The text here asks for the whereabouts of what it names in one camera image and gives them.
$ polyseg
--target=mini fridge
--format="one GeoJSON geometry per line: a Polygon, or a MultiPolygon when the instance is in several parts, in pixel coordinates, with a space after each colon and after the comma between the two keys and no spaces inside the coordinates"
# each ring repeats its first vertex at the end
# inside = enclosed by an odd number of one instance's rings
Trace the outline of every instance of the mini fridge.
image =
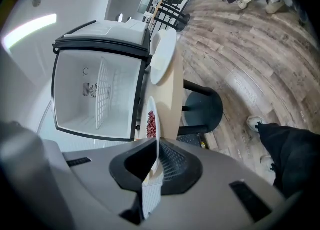
{"type": "Polygon", "coordinates": [[[147,24],[92,21],[52,45],[56,128],[94,139],[134,140],[150,58],[147,24]]]}

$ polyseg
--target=wooden floor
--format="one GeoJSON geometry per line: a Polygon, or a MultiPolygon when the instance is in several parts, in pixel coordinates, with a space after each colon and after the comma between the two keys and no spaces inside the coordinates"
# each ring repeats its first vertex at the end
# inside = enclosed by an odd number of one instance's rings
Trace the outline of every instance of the wooden floor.
{"type": "Polygon", "coordinates": [[[267,152],[245,124],[249,115],[320,133],[320,54],[295,12],[267,15],[253,2],[245,10],[221,0],[191,0],[180,33],[185,79],[216,90],[224,113],[206,135],[210,148],[263,168],[267,152]]]}

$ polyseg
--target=wood plank floor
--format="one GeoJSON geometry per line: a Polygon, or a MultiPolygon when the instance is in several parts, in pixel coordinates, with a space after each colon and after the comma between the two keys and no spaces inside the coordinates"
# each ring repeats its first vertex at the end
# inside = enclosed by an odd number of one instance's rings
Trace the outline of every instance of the wood plank floor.
{"type": "Polygon", "coordinates": [[[210,148],[243,161],[270,182],[267,151],[245,124],[249,115],[320,133],[320,54],[295,12],[267,15],[221,0],[191,0],[179,34],[184,78],[216,90],[224,113],[206,135],[210,148]]]}

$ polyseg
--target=white container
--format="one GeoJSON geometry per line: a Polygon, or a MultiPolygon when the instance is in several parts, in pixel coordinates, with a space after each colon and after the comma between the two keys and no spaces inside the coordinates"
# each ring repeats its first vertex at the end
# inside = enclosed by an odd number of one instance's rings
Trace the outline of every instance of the white container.
{"type": "Polygon", "coordinates": [[[110,52],[60,50],[52,95],[58,130],[92,138],[132,139],[142,60],[110,52]]]}

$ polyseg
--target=red beans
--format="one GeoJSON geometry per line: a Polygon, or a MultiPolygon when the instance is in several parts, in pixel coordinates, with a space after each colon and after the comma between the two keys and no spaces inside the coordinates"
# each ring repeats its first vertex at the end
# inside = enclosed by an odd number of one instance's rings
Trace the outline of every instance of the red beans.
{"type": "Polygon", "coordinates": [[[148,125],[146,127],[146,136],[148,138],[156,138],[156,117],[153,111],[149,112],[148,125]]]}

